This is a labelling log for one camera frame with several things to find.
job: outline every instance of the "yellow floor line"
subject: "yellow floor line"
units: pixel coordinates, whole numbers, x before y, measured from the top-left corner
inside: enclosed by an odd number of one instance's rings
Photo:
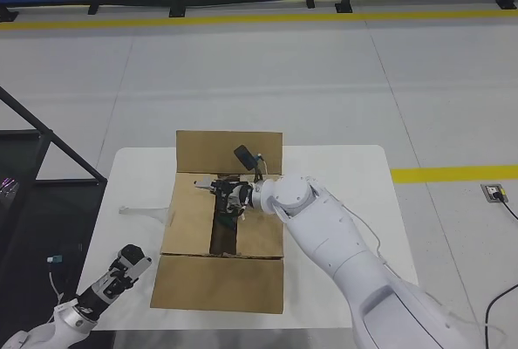
[[[101,29],[121,27],[150,27],[170,25],[207,25],[274,22],[355,22],[355,21],[401,21],[424,19],[494,18],[518,17],[518,10],[464,10],[434,12],[382,12],[382,13],[328,13],[328,14],[281,14],[240,15],[218,17],[146,18],[117,20],[87,20],[65,22],[21,22],[0,23],[0,31],[49,30],[49,29]]]
[[[499,181],[518,180],[518,165],[465,166],[461,168],[394,168],[392,180],[397,184],[431,181]]]

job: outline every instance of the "electrical outlet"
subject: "electrical outlet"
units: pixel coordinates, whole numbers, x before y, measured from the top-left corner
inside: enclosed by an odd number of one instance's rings
[[[501,186],[501,184],[481,184],[482,191],[484,192],[484,196],[486,196],[487,202],[501,202],[500,199],[494,198],[494,193],[501,192],[503,194],[503,201],[509,202],[507,195],[505,194],[505,190]]]

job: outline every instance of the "white table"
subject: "white table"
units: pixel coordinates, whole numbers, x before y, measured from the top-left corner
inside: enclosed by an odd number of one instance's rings
[[[128,243],[153,265],[100,318],[97,330],[199,330],[351,327],[344,297],[331,279],[284,231],[282,315],[151,309],[164,226],[148,216],[125,216],[119,207],[164,208],[174,188],[175,148],[124,148],[116,154],[78,292],[98,279]],[[284,147],[283,172],[311,175],[378,233],[381,253],[405,280],[417,284],[385,152],[379,146]],[[376,241],[356,224],[373,249]]]

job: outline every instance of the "cardboard box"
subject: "cardboard box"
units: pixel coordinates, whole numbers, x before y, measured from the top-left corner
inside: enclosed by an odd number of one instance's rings
[[[151,307],[283,312],[283,224],[276,216],[246,210],[245,220],[237,220],[235,254],[210,254],[215,196],[194,182],[231,174],[252,181],[234,155],[241,144],[262,154],[268,177],[282,174],[281,133],[177,132],[177,173]]]

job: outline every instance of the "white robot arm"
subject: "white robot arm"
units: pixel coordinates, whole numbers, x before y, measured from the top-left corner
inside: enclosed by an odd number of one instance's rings
[[[58,305],[53,322],[29,332],[20,331],[2,349],[66,349],[84,340],[97,321],[125,290],[133,287],[151,265],[151,258],[134,245],[127,245],[113,261],[108,272],[72,301]]]
[[[474,348],[437,302],[371,253],[344,205],[314,179],[286,175],[277,181],[195,184],[224,197],[224,212],[260,209],[286,224],[344,294],[358,348]]]

